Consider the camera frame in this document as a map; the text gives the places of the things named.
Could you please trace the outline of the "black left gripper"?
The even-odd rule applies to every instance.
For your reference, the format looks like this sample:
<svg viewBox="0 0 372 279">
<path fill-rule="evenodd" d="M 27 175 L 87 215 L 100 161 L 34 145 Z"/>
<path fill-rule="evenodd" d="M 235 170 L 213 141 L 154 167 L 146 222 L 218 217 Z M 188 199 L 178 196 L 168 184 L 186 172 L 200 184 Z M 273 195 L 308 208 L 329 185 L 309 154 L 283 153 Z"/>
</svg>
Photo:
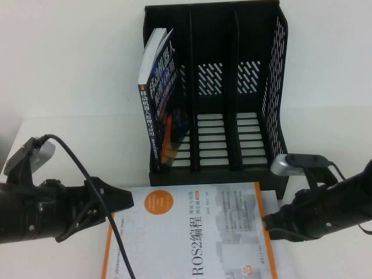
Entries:
<svg viewBox="0 0 372 279">
<path fill-rule="evenodd" d="M 131 191 L 113 187 L 98 177 L 82 186 L 66 187 L 59 180 L 47 179 L 38 186 L 43 198 L 38 201 L 40 228 L 37 238 L 54 238 L 61 243 L 82 230 L 105 222 L 96 189 L 108 211 L 122 211 L 134 206 Z"/>
</svg>

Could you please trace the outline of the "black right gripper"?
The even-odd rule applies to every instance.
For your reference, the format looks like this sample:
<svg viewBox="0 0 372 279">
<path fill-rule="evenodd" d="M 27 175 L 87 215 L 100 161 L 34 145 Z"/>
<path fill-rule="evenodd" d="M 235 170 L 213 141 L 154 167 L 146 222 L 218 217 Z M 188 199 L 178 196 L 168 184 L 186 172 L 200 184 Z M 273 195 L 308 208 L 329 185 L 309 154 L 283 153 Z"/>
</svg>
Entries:
<svg viewBox="0 0 372 279">
<path fill-rule="evenodd" d="M 344 184 L 322 185 L 296 192 L 288 210 L 262 220 L 271 240 L 302 242 L 302 236 L 325 236 L 344 228 Z"/>
</svg>

